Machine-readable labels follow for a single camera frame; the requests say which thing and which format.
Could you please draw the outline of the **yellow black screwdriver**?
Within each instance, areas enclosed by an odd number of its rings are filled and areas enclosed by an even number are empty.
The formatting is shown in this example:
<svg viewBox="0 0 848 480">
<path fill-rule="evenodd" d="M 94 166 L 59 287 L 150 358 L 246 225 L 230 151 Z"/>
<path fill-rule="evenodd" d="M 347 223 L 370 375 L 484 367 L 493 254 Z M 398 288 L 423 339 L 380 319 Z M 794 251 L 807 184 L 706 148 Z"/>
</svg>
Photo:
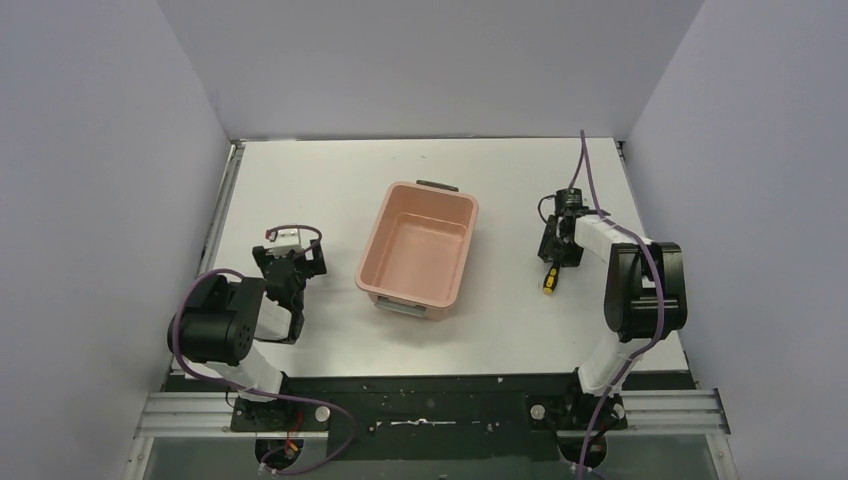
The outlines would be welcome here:
<svg viewBox="0 0 848 480">
<path fill-rule="evenodd" d="M 550 295 L 556 290 L 558 284 L 558 273 L 559 269 L 557 266 L 552 265 L 549 268 L 542 286 L 542 290 L 545 294 Z"/>
</svg>

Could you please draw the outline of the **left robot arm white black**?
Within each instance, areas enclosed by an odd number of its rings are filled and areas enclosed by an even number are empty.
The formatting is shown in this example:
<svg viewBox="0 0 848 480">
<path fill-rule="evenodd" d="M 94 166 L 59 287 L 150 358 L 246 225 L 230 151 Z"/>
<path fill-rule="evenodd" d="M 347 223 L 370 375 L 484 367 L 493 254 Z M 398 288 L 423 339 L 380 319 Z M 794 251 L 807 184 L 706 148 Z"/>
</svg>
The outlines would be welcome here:
<svg viewBox="0 0 848 480">
<path fill-rule="evenodd" d="M 247 401 L 285 401 L 291 398 L 288 377 L 255 342 L 297 342 L 305 323 L 307 281 L 326 274 L 327 268 L 318 239 L 307 248 L 292 243 L 255 246 L 252 256 L 258 277 L 215 269 L 195 281 L 172 317 L 167 345 L 181 365 L 191 361 L 217 374 L 187 371 L 198 379 L 231 387 Z"/>
</svg>

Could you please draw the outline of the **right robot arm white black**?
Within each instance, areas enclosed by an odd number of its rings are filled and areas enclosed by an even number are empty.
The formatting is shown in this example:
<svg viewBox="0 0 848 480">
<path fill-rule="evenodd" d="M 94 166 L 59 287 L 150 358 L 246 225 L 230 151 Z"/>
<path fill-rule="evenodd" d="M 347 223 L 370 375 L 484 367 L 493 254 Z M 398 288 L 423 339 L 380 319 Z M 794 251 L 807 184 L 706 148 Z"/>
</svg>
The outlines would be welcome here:
<svg viewBox="0 0 848 480">
<path fill-rule="evenodd" d="M 648 350 L 687 321 L 682 249 L 616 224 L 605 211 L 586 206 L 578 188 L 543 199 L 554 203 L 553 212 L 542 217 L 545 227 L 537 251 L 549 265 L 543 291 L 554 292 L 560 270 L 578 267 L 586 253 L 607 266 L 603 315 L 608 333 L 576 375 L 582 398 L 609 397 Z"/>
</svg>

